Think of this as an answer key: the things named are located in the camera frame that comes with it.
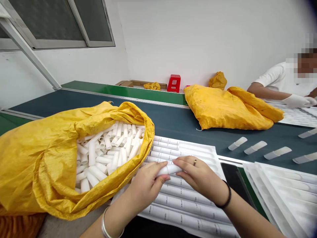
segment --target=metal pole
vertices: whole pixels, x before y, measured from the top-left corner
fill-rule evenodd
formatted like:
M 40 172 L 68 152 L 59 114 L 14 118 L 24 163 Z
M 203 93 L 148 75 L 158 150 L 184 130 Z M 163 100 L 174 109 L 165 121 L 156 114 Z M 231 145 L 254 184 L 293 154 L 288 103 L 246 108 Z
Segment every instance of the metal pole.
M 20 50 L 28 57 L 28 59 L 34 64 L 34 66 L 41 72 L 41 74 L 47 79 L 47 81 L 55 88 L 60 89 L 61 85 L 54 79 L 49 73 L 47 68 L 43 65 L 40 59 L 33 52 L 28 43 L 23 39 L 13 24 L 4 18 L 0 18 L 0 27 L 7 33 L 7 35 L 17 44 Z

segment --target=window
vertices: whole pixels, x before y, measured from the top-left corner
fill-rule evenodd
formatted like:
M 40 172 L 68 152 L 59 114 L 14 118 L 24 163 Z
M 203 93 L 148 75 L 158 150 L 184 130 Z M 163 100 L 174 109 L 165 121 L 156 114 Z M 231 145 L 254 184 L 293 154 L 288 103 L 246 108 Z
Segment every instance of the window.
M 115 46 L 104 0 L 0 2 L 35 49 Z M 12 40 L 0 29 L 0 50 L 14 49 L 12 46 Z

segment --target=silver bangle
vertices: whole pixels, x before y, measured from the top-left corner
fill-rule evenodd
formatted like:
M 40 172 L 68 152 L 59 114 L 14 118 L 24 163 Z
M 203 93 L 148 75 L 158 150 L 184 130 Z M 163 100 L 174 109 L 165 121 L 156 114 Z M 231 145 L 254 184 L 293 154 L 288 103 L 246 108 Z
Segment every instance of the silver bangle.
M 108 208 L 109 208 L 109 207 L 107 207 L 107 208 L 105 209 L 105 211 L 103 212 L 103 215 L 102 215 L 101 230 L 102 230 L 103 236 L 104 236 L 105 238 L 112 238 L 112 237 L 108 234 L 108 232 L 106 231 L 106 228 L 105 228 L 105 214 L 106 214 L 106 211 L 107 211 Z M 119 235 L 118 238 L 120 238 L 120 237 L 123 235 L 123 233 L 124 233 L 124 228 L 123 228 L 123 231 L 121 232 L 121 234 Z

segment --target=yellow cloth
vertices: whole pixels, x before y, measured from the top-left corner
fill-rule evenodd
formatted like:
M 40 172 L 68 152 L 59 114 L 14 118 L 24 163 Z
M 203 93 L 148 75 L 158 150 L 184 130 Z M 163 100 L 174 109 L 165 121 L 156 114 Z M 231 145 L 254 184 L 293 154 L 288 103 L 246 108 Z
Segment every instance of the yellow cloth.
M 158 83 L 158 82 L 155 82 L 155 83 L 147 83 L 147 84 L 144 84 L 143 87 L 145 89 L 151 89 L 151 90 L 161 90 L 161 85 Z
M 109 128 L 115 120 L 145 125 L 140 154 L 90 191 L 78 194 L 76 140 Z M 5 133 L 0 137 L 0 216 L 43 212 L 67 220 L 85 216 L 131 180 L 153 138 L 153 122 L 131 102 L 64 111 Z
M 210 88 L 219 88 L 224 90 L 227 85 L 227 79 L 224 76 L 223 72 L 217 72 L 215 77 L 212 77 L 209 80 L 208 87 Z
M 284 118 L 282 110 L 238 87 L 225 91 L 195 84 L 185 88 L 184 92 L 202 130 L 267 130 Z

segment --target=dark green belt surface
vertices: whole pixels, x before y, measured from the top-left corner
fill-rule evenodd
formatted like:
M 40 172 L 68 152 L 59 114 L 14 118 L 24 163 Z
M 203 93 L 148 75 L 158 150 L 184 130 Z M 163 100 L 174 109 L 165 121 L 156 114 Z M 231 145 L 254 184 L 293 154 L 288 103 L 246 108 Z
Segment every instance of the dark green belt surface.
M 20 104 L 11 108 L 11 110 L 48 117 L 65 110 L 95 106 L 103 101 L 113 101 L 115 106 L 119 106 L 124 102 L 122 99 L 59 90 Z M 155 125 L 155 134 L 158 136 L 214 145 L 216 146 L 217 153 L 222 156 L 250 162 L 257 161 L 315 175 L 317 174 L 317 160 L 301 165 L 292 161 L 293 158 L 317 151 L 317 135 L 310 136 L 306 139 L 300 139 L 298 137 L 299 134 L 311 128 L 277 123 L 271 129 L 265 131 L 220 128 L 197 131 L 196 128 L 200 129 L 200 126 L 194 114 L 189 109 L 137 101 L 131 102 L 136 104 L 152 119 Z M 248 141 L 234 151 L 228 150 L 228 146 L 242 136 L 246 137 Z M 267 142 L 268 145 L 251 155 L 246 155 L 243 152 L 246 148 L 261 140 Z M 263 155 L 284 146 L 290 147 L 293 151 L 272 160 L 266 160 L 263 157 Z

